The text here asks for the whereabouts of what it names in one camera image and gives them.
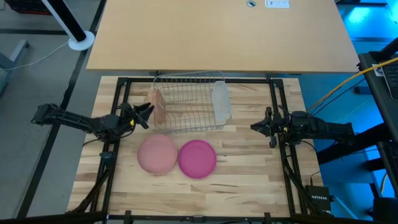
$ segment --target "magenta plate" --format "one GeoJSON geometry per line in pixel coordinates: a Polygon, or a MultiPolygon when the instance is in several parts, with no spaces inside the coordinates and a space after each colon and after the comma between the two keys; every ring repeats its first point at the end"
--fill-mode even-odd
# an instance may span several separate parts
{"type": "Polygon", "coordinates": [[[204,178],[210,175],[217,163],[213,147],[202,140],[192,140],[182,146],[178,155],[181,171],[191,178],[204,178]]]}

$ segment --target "sticker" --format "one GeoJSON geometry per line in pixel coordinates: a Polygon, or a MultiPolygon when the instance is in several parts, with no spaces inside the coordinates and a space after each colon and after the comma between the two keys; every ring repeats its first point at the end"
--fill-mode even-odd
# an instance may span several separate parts
{"type": "Polygon", "coordinates": [[[384,72],[382,67],[378,67],[374,69],[374,73],[377,77],[384,77],[384,72]]]}
{"type": "Polygon", "coordinates": [[[269,8],[290,8],[289,1],[267,1],[266,0],[266,7],[269,8]]]}

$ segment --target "wooden desk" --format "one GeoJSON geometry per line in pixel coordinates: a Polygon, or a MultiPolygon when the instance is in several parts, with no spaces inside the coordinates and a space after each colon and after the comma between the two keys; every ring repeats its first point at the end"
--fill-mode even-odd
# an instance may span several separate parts
{"type": "MultiPolygon", "coordinates": [[[[110,112],[117,79],[101,79],[92,116],[110,112]]],[[[299,81],[286,78],[284,83],[289,110],[304,110],[299,81]]],[[[133,82],[129,103],[143,103],[151,85],[133,82]]],[[[178,165],[161,176],[144,172],[137,163],[136,152],[144,138],[157,131],[137,127],[120,143],[110,214],[131,210],[134,215],[263,217],[264,212],[270,212],[273,217],[289,216],[279,148],[270,149],[269,138],[249,128],[264,119],[266,107],[272,106],[269,86],[229,83],[228,88],[233,114],[224,129],[170,135],[178,148],[192,139],[208,141],[218,158],[214,173],[203,180],[190,179],[178,165]]],[[[86,141],[94,138],[87,135],[86,141]]],[[[94,186],[102,147],[103,143],[97,141],[83,148],[68,209],[75,208],[94,186]]],[[[301,144],[297,154],[303,184],[309,184],[310,175],[319,171],[315,151],[301,144]]],[[[313,180],[315,185],[322,185],[319,174],[313,180]]],[[[299,212],[297,191],[292,188],[299,212]]]]}
{"type": "Polygon", "coordinates": [[[358,57],[333,0],[112,0],[87,69],[354,73],[358,57]]]}

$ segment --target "blue light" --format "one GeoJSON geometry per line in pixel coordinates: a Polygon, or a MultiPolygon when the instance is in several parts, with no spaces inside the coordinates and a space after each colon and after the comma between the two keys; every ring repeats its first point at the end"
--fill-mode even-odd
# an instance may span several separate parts
{"type": "Polygon", "coordinates": [[[349,14],[348,20],[353,24],[360,23],[366,18],[369,12],[370,8],[368,7],[356,7],[349,14]]]}

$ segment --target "butcher block table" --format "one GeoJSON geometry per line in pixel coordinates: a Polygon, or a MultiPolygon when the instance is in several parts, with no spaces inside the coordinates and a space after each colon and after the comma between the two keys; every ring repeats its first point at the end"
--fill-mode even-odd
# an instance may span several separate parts
{"type": "MultiPolygon", "coordinates": [[[[92,117],[109,114],[117,80],[118,77],[102,77],[92,117]]],[[[289,111],[305,111],[299,80],[285,78],[283,81],[289,111]]],[[[132,82],[128,103],[144,103],[151,86],[151,82],[132,82]]],[[[193,139],[208,141],[217,153],[214,173],[204,179],[191,179],[181,172],[178,164],[164,175],[146,173],[138,164],[137,150],[147,136],[159,132],[151,123],[147,130],[137,126],[132,135],[120,141],[109,214],[122,215],[131,210],[134,215],[263,217],[264,212],[269,212],[272,217],[290,216],[279,147],[271,149],[269,138],[249,127],[264,119],[266,107],[272,106],[269,85],[227,83],[227,86],[232,120],[223,129],[168,134],[178,150],[193,139]]],[[[86,137],[86,141],[93,139],[92,134],[86,137]]],[[[83,148],[69,210],[74,209],[94,186],[102,149],[103,142],[99,141],[83,148]]],[[[315,151],[307,144],[300,144],[297,155],[303,185],[309,184],[310,175],[319,171],[315,151]]],[[[315,174],[313,181],[314,185],[322,185],[320,174],[315,174]]],[[[97,210],[101,209],[103,189],[97,210]]],[[[294,184],[292,189],[296,212],[300,212],[294,184]]]]}

